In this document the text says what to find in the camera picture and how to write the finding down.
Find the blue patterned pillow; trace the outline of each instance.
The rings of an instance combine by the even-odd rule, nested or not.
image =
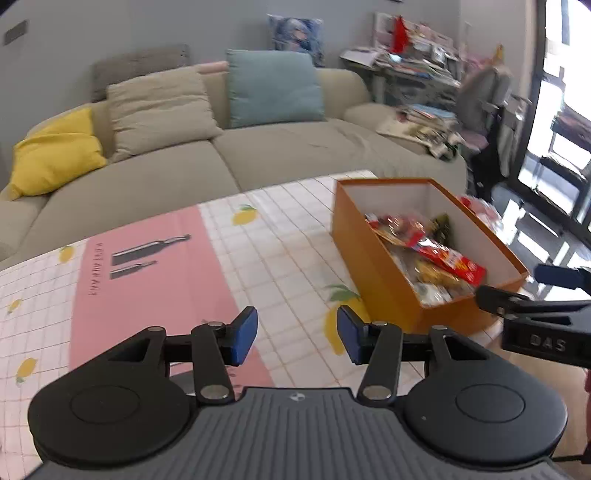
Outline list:
[[[294,18],[269,15],[274,50],[309,53],[316,67],[324,66],[322,25],[319,18]]]

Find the wall switch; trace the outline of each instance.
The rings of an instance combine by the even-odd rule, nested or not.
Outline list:
[[[15,41],[18,37],[22,37],[29,31],[29,20],[23,20],[16,27],[4,32],[4,46]]]

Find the wine bottle print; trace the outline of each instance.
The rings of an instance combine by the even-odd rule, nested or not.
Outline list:
[[[111,265],[121,265],[126,262],[131,262],[132,260],[138,260],[149,255],[154,255],[170,245],[186,242],[190,239],[191,235],[188,233],[187,235],[174,236],[166,240],[156,240],[147,244],[138,245],[137,247],[128,248],[127,250],[115,252],[111,257]]]
[[[126,275],[130,275],[156,263],[158,263],[156,260],[152,260],[146,263],[136,263],[135,265],[128,265],[127,267],[122,267],[118,268],[117,270],[113,270],[109,276],[111,277],[111,280],[113,280],[114,278],[124,277]]]

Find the metal pin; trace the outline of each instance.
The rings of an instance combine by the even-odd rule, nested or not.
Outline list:
[[[230,391],[223,385],[206,385],[200,393],[203,398],[208,400],[223,400],[228,397]]]
[[[368,400],[387,400],[392,396],[392,391],[383,385],[369,385],[363,389],[363,396]]]

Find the teal pillow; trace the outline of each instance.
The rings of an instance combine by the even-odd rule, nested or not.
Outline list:
[[[307,53],[228,50],[230,126],[324,120],[324,100]]]

